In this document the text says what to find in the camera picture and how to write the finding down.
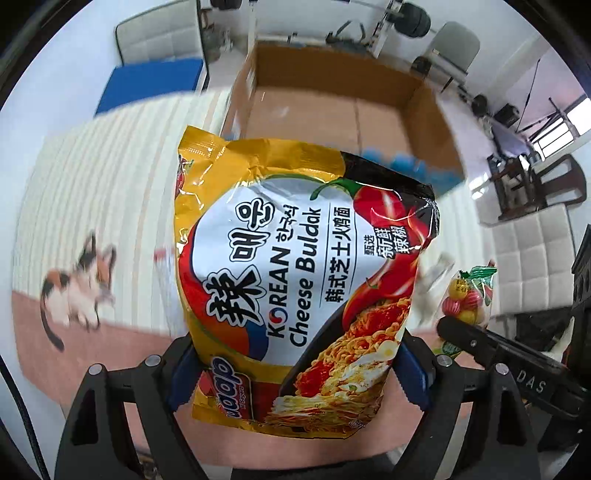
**metal screw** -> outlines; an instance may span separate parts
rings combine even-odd
[[[495,370],[499,372],[501,375],[506,375],[507,373],[509,373],[509,367],[505,364],[496,364]]]
[[[88,373],[90,375],[98,375],[103,371],[103,366],[101,364],[94,364],[91,365],[88,369]]]
[[[453,363],[453,360],[449,358],[447,355],[438,355],[437,363],[442,367],[449,367]]]
[[[150,355],[145,361],[144,363],[146,365],[148,365],[149,367],[155,367],[156,365],[160,364],[160,356],[159,355]]]

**cardboard box wall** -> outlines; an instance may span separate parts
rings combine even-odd
[[[258,43],[234,83],[225,138],[284,138],[362,155],[412,154],[462,175],[452,133],[422,80],[332,48]]]

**white label area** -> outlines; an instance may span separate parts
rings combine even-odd
[[[326,320],[384,264],[340,187],[276,177],[226,192],[201,218],[193,272],[207,313],[261,335],[260,359],[294,365]]]

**calico cat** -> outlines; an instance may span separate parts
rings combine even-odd
[[[111,294],[115,258],[114,245],[102,252],[96,251],[95,233],[91,232],[72,272],[50,270],[47,273],[41,289],[41,321],[47,337],[60,352],[64,351],[64,343],[49,327],[47,315],[66,326],[76,320],[87,330],[96,330],[100,326],[98,304],[115,301]]]

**cat tail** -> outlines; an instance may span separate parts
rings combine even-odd
[[[45,305],[45,295],[41,295],[41,322],[43,323],[43,328],[45,329],[45,333],[47,334],[47,337],[49,338],[50,342],[53,343],[53,345],[55,345],[55,347],[60,351],[63,352],[64,351],[64,342],[61,341],[61,339],[55,334],[53,333],[53,331],[51,330],[51,328],[49,327],[49,324],[47,323],[47,308]]]

